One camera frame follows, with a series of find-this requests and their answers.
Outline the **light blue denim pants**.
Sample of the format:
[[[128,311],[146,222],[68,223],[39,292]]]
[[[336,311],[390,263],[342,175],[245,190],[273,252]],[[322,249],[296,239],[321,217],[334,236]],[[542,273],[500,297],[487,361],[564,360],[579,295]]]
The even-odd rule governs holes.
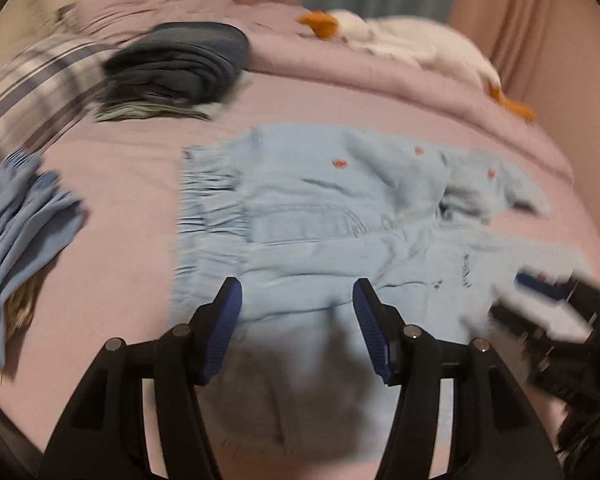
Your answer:
[[[396,389],[375,375],[352,307],[370,280],[404,320],[465,342],[486,328],[518,270],[587,271],[554,244],[494,233],[512,209],[550,203],[504,159],[321,124],[253,128],[183,152],[170,317],[184,322],[222,281],[242,312],[218,378],[201,393],[213,440],[275,455],[381,452]]]

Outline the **blue crumpled garment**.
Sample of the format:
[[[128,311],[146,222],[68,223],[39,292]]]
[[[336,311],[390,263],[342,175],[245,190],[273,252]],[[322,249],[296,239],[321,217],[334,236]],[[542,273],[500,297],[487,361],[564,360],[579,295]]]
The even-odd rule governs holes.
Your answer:
[[[82,200],[40,170],[42,157],[17,150],[0,163],[0,372],[6,363],[6,304],[76,237]]]

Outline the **lilac duvet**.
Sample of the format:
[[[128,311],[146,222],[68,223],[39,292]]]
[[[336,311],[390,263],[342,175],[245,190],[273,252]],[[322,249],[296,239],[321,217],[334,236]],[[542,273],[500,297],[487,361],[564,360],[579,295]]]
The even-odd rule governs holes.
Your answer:
[[[253,72],[340,84],[395,96],[463,119],[500,139],[539,167],[572,182],[566,155],[539,126],[504,110],[484,92],[431,70],[355,52],[309,37],[295,19],[298,6],[234,0],[76,0],[65,22],[77,34],[121,47],[171,22],[231,24],[248,37]]]

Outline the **white goose plush toy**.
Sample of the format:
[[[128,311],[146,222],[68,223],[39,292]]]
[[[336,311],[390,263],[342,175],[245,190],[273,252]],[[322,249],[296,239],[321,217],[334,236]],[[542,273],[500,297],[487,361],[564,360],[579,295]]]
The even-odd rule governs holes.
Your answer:
[[[306,12],[297,22],[318,39],[451,78],[487,94],[526,122],[536,119],[529,105],[505,95],[500,74],[482,51],[445,24],[407,15],[361,18],[347,10]]]

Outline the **light green folded garment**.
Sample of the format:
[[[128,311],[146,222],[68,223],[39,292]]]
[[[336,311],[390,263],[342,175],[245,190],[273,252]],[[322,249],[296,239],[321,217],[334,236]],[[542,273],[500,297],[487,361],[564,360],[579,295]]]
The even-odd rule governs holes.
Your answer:
[[[242,72],[233,87],[218,102],[196,105],[174,106],[146,101],[116,105],[102,104],[94,113],[95,122],[122,122],[122,120],[143,120],[156,117],[192,118],[203,122],[213,122],[219,118],[250,85],[251,75]]]

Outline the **plaid pillow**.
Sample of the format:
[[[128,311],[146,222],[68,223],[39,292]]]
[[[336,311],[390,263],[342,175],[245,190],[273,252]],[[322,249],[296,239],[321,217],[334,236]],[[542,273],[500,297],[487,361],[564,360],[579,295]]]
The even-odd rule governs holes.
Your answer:
[[[78,122],[105,87],[110,44],[59,34],[0,70],[0,163],[17,148],[46,148]]]

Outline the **dark blue folded jeans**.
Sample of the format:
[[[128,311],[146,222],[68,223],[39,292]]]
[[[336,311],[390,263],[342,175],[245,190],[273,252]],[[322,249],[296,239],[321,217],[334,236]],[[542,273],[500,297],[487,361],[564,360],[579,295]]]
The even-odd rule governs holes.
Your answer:
[[[248,37],[233,25],[160,24],[104,63],[104,103],[181,107],[220,102],[242,76],[249,55]]]

